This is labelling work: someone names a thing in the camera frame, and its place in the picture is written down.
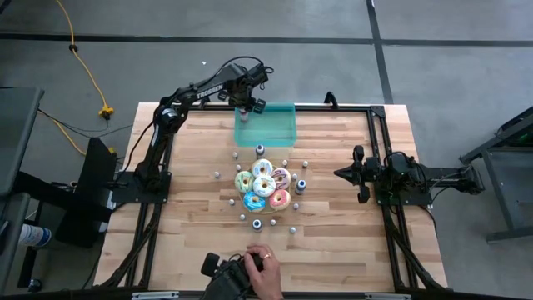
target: concrete floor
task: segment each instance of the concrete floor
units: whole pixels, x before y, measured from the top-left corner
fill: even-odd
[[[364,0],[171,1],[64,0],[76,33],[201,37],[371,38]],[[527,0],[375,0],[382,38],[532,39]],[[67,33],[52,0],[13,1],[0,31]],[[38,86],[41,108],[65,122],[104,128],[102,107],[68,42],[0,41],[0,86]],[[140,101],[157,101],[210,75],[236,55],[258,56],[276,69],[257,96],[319,103],[333,91],[344,103],[383,103],[373,46],[235,43],[79,42],[116,113],[110,128],[131,123]],[[384,47],[394,103],[406,104],[421,162],[459,166],[458,157],[533,104],[531,47]],[[129,131],[102,140],[125,152]],[[85,146],[87,140],[74,136]],[[83,157],[44,117],[37,117],[22,169],[47,181],[77,179]],[[450,287],[463,292],[533,298],[533,238],[488,245],[505,229],[483,164],[487,190],[472,197],[442,193],[435,204]],[[44,222],[61,212],[48,207]],[[80,288],[100,249],[53,245],[36,274],[46,290]]]

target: wooden tabletop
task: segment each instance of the wooden tabletop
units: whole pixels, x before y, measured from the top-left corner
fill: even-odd
[[[132,128],[129,148],[152,120],[155,102],[141,102]],[[416,146],[406,106],[388,105],[386,120],[393,151],[416,157]],[[200,274],[203,259],[213,252],[222,258],[242,253],[248,243],[267,243],[281,262],[283,291],[390,292],[391,266],[380,208],[373,198],[357,202],[358,188],[333,175],[352,163],[351,152],[361,144],[371,153],[366,116],[358,112],[297,112],[297,141],[291,148],[267,148],[275,165],[283,159],[288,169],[307,182],[305,194],[295,195],[300,209],[288,208],[272,215],[247,212],[233,185],[236,165],[249,168],[253,148],[239,148],[233,140],[233,112],[190,112],[172,147],[172,185],[163,207],[153,258],[150,289],[203,290],[209,278]],[[381,132],[377,129],[378,140]],[[152,136],[148,131],[133,153],[130,169],[140,162]],[[385,153],[380,142],[380,153]],[[232,153],[238,152],[235,161]],[[304,160],[309,162],[302,169]],[[213,173],[218,171],[220,179]],[[127,204],[109,223],[95,284],[118,267],[132,246],[139,205]],[[246,214],[246,221],[239,219]],[[419,207],[405,207],[414,253],[434,279],[446,285],[441,255],[431,219]],[[265,224],[252,231],[251,221]],[[270,219],[277,225],[271,227]],[[295,227],[295,234],[289,228]],[[140,255],[136,281],[142,271]],[[402,278],[405,261],[399,254]]]

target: green frosted donut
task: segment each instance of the green frosted donut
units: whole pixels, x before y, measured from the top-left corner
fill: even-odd
[[[235,188],[241,193],[247,193],[253,190],[253,175],[248,171],[239,172],[235,176]]]

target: teal container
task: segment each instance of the teal container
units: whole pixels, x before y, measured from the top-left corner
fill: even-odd
[[[291,147],[296,142],[296,108],[293,103],[267,103],[262,114],[248,113],[242,122],[235,109],[235,143],[239,147]]]

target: yellow cable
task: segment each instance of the yellow cable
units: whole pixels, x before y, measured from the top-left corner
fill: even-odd
[[[51,119],[51,120],[52,120],[54,123],[56,123],[56,125],[59,127],[59,129],[61,130],[61,132],[63,133],[63,135],[64,135],[66,138],[68,138],[68,141],[72,144],[72,146],[73,146],[74,148],[76,148],[76,150],[77,150],[79,153],[81,153],[83,156],[85,156],[86,153],[85,153],[82,149],[80,149],[80,147],[77,146],[77,144],[76,144],[76,143],[72,140],[72,138],[68,135],[67,131],[65,131],[65,129],[63,128],[63,126],[61,126],[61,124],[60,124],[58,121],[56,121],[56,120],[54,120],[54,119]]]
[[[59,0],[56,0],[56,2],[57,2],[57,5],[59,5],[59,7],[61,8],[61,10],[63,10],[63,13],[65,14],[65,17],[67,18],[68,26],[70,27],[70,43],[71,43],[71,45],[75,46],[75,43],[74,43],[74,28],[72,27],[72,22],[70,21],[70,17],[68,16],[68,12],[67,12],[65,7],[61,4],[61,2]],[[113,113],[113,109],[107,105],[106,98],[103,96],[102,90],[97,85],[97,82],[94,80],[94,77],[92,76],[91,71],[89,71],[89,68],[87,67],[87,65],[77,55],[75,49],[71,49],[71,52],[72,52],[72,54],[74,54],[74,56],[77,58],[77,60],[82,64],[83,68],[87,72],[87,75],[89,75],[89,77],[91,78],[92,85],[94,86],[94,88],[97,89],[98,93],[100,93],[100,97],[102,98],[102,102],[103,102],[102,110],[105,111],[105,112],[108,112],[110,114]]]

